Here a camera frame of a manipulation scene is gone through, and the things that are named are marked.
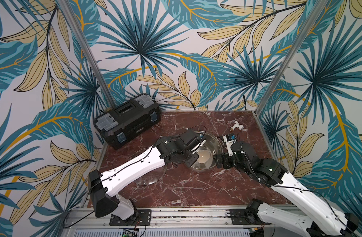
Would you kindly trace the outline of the stainless steel pot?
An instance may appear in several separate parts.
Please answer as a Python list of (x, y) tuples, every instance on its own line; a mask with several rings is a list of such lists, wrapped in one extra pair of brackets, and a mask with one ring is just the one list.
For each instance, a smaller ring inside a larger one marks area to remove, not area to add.
[(193, 157), (189, 157), (183, 164), (195, 172), (205, 172), (216, 166), (213, 155), (222, 153), (223, 147), (214, 135), (203, 131), (196, 131), (195, 133), (204, 139), (202, 145), (197, 144), (195, 147), (197, 150), (193, 153), (198, 155), (198, 159), (191, 164)]

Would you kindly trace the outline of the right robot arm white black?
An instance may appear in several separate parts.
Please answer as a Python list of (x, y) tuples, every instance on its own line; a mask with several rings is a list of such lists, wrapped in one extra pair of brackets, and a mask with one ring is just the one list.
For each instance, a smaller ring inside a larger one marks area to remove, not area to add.
[(296, 215), (259, 200), (252, 199), (242, 215), (247, 222), (271, 223), (304, 237), (352, 237), (359, 226), (353, 213), (333, 208), (318, 192), (308, 190), (279, 162), (261, 159), (254, 148), (243, 141), (234, 141), (226, 153), (213, 156), (218, 168), (247, 174), (253, 180), (284, 196), (304, 215)]

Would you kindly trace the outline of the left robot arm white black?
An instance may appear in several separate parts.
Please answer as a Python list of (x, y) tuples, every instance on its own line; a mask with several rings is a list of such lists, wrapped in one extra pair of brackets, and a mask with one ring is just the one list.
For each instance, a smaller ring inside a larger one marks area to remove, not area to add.
[(89, 193), (97, 218), (108, 215), (121, 220), (132, 219), (138, 214), (133, 201), (119, 193), (126, 186), (169, 163), (191, 167), (199, 158), (197, 150), (206, 140), (205, 133), (188, 129), (184, 133), (158, 138), (144, 152), (130, 161), (105, 172), (89, 173)]

